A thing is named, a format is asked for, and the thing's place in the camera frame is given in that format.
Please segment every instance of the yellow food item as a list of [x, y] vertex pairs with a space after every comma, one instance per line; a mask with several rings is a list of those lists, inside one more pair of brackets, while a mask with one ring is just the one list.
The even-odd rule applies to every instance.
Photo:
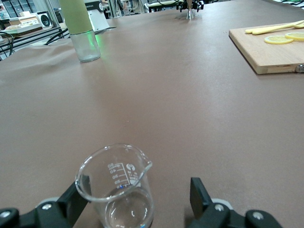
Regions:
[[293, 42], [293, 39], [286, 38], [285, 36], [270, 36], [266, 37], [264, 41], [268, 44], [288, 44]]
[[304, 32], [290, 32], [285, 34], [285, 37], [296, 41], [304, 41]]

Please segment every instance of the green bottle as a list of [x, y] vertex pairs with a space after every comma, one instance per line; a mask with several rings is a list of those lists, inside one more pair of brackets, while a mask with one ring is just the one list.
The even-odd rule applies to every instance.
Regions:
[[59, 0], [59, 5], [78, 59], [98, 59], [100, 51], [84, 0]]

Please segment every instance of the glass beaker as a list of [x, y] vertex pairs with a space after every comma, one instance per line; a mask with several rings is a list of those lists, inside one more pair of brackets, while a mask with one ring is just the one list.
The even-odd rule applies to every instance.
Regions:
[[104, 228], [148, 228], [154, 212], [146, 175], [151, 166], [132, 145], [106, 146], [81, 165], [76, 188], [93, 203]]

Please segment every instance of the wooden cutting board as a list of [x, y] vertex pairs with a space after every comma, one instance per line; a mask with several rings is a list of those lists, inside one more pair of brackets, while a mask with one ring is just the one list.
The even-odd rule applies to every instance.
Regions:
[[297, 66], [304, 65], [304, 41], [281, 45], [264, 42], [265, 37], [284, 36], [288, 32], [304, 32], [304, 28], [287, 28], [260, 35], [246, 34], [246, 29], [250, 28], [231, 29], [229, 36], [257, 74], [296, 72]]

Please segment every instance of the speaker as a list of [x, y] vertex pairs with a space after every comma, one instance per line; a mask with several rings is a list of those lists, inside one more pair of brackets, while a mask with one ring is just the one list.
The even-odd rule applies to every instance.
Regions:
[[53, 26], [53, 22], [47, 11], [37, 12], [37, 16], [43, 28], [48, 28]]

